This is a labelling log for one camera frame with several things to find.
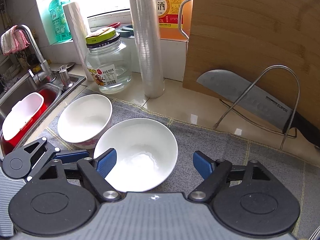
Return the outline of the white bowl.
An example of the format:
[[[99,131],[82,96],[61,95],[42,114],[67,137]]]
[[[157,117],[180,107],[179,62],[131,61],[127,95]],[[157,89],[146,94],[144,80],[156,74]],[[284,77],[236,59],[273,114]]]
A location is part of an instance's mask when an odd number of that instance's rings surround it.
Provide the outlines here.
[[[109,148],[117,162],[105,180],[120,192],[149,191],[165,181],[178,158],[175,136],[164,124],[147,118],[121,121],[99,139],[93,156]]]
[[[57,122],[60,138],[82,149],[94,149],[111,127],[113,106],[100,94],[82,96],[70,103]]]

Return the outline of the red white basin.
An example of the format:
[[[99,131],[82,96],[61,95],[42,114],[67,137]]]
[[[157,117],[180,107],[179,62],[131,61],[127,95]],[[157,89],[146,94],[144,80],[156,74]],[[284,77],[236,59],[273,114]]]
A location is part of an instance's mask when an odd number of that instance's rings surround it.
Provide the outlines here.
[[[17,146],[33,124],[60,95],[60,90],[44,87],[26,95],[12,107],[1,127],[3,155],[7,155]]]

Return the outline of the sink soap dispenser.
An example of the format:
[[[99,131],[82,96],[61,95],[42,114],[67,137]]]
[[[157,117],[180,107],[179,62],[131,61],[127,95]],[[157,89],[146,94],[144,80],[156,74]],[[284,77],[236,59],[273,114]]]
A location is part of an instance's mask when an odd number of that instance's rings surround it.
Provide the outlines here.
[[[63,90],[67,90],[67,89],[71,88],[73,85],[72,81],[70,80],[68,70],[73,68],[74,65],[75,65],[74,62],[69,62],[69,63],[61,65],[57,69],[57,72],[58,72],[60,79],[62,81],[62,84],[63,84]]]

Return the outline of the steel sink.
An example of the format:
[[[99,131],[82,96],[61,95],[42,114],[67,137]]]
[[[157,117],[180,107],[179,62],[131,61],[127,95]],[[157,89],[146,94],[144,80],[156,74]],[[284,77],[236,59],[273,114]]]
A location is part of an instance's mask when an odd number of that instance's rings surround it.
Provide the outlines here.
[[[43,120],[85,81],[83,75],[68,75],[64,85],[59,74],[52,82],[36,83],[29,73],[1,96],[1,159],[23,146]]]

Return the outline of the glass jar green lid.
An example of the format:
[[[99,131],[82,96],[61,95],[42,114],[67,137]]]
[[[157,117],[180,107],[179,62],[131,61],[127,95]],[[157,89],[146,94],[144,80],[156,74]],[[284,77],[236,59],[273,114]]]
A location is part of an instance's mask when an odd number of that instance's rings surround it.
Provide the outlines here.
[[[131,81],[131,50],[114,27],[103,27],[86,36],[85,65],[99,90],[115,94]]]

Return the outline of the green dish soap bottle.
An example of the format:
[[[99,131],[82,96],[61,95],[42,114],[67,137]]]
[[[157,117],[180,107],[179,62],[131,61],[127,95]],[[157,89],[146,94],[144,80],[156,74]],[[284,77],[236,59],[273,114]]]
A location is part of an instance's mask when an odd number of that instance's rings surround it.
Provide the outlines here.
[[[57,42],[65,42],[72,38],[63,9],[63,5],[66,3],[66,0],[52,0],[49,4],[50,18],[54,26]]]

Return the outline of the pink dish cloth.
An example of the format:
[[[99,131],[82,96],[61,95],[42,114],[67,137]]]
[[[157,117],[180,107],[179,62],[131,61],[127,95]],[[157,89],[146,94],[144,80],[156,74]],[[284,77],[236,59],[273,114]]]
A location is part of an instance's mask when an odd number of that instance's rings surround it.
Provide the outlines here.
[[[29,44],[23,31],[17,29],[17,25],[1,35],[1,51],[5,56],[24,50]]]

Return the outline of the white plastic bag roll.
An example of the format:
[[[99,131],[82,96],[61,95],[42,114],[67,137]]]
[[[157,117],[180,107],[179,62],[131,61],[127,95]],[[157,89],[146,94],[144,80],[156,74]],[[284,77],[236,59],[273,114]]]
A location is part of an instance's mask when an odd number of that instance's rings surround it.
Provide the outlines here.
[[[94,81],[92,74],[85,64],[85,57],[88,53],[86,36],[91,33],[86,15],[76,2],[69,2],[63,5],[65,17],[71,32],[76,52],[80,59],[82,68],[88,81]]]

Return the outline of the bamboo cutting board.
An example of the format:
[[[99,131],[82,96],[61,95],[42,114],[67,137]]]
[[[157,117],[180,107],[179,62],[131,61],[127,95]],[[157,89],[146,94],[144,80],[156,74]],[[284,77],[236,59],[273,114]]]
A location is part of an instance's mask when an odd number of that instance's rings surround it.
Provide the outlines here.
[[[183,86],[226,69],[319,126],[319,0],[193,0]]]

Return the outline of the orange cooking wine jug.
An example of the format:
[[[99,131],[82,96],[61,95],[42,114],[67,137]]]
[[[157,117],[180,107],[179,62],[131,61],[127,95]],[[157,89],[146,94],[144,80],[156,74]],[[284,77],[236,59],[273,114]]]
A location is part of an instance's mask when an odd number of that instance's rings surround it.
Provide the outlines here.
[[[182,12],[179,12],[181,4],[185,0],[156,0],[160,37],[167,40],[186,41],[179,27],[189,35],[191,28],[191,16],[193,2],[184,4]]]

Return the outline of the clear plastic wrap roll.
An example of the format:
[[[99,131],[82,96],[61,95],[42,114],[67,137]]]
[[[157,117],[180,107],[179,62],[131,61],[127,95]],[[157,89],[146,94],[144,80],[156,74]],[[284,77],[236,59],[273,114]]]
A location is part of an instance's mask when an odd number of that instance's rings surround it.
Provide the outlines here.
[[[164,78],[156,0],[129,1],[144,94],[157,98],[164,92]]]

